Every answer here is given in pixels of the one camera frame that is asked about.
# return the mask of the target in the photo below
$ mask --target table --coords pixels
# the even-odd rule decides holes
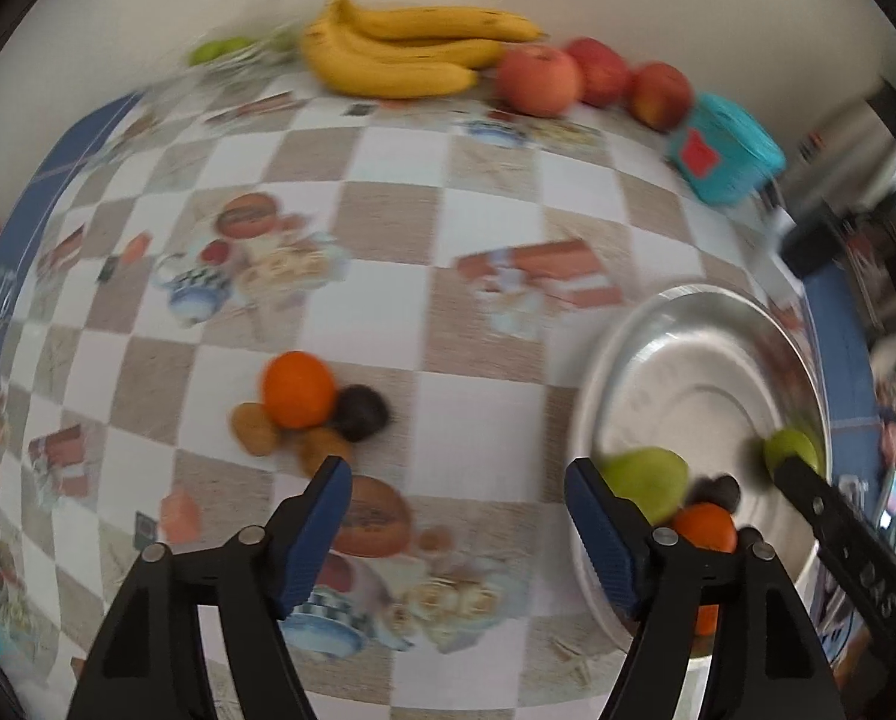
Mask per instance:
[[[254,458],[226,426],[298,348],[389,401],[355,472],[411,512],[397,554],[332,559],[354,607],[346,656],[291,647],[315,710],[596,717],[623,656],[576,586],[560,493],[587,350],[672,280],[765,297],[753,204],[692,199],[663,146],[618,111],[534,122],[485,88],[379,104],[296,69],[133,104],[53,206],[0,361],[0,621],[48,692],[67,702],[166,496],[202,512],[185,550],[304,488],[291,442]],[[512,253],[551,242],[601,265],[546,278]],[[487,281],[458,265],[482,252]],[[85,459],[56,499],[32,441],[76,426]],[[217,615],[202,628],[219,712],[237,717]]]

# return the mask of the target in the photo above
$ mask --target metal screw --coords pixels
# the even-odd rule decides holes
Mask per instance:
[[[264,538],[264,528],[261,525],[248,525],[238,531],[238,541],[243,544],[257,544]]]
[[[678,535],[671,528],[655,528],[651,537],[663,547],[672,547],[678,542]]]
[[[766,541],[758,541],[751,546],[754,557],[758,560],[774,560],[774,547]]]
[[[142,550],[142,560],[145,562],[158,562],[165,557],[165,553],[168,550],[165,548],[165,545],[162,543],[154,543],[149,544],[145,549]]]

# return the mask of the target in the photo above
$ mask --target green pear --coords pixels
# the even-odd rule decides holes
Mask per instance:
[[[614,495],[634,502],[653,525],[674,514],[688,490],[688,464],[660,446],[605,458],[600,472]]]

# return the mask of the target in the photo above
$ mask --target dried fruit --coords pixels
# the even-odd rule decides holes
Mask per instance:
[[[240,403],[228,418],[235,439],[245,452],[267,457],[275,450],[281,433],[261,403]]]
[[[715,479],[702,478],[691,489],[691,503],[713,503],[726,512],[734,514],[742,502],[742,488],[731,474],[723,474]]]
[[[370,386],[346,386],[338,394],[331,423],[349,442],[360,442],[384,428],[392,418],[387,403]]]
[[[306,430],[298,442],[298,461],[306,476],[315,476],[325,458],[330,455],[340,457],[351,463],[352,451],[346,442],[334,430],[327,427]]]

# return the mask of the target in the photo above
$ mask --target teal container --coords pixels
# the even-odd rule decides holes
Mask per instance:
[[[741,105],[699,97],[672,133],[668,156],[708,205],[734,205],[785,169],[785,155]]]

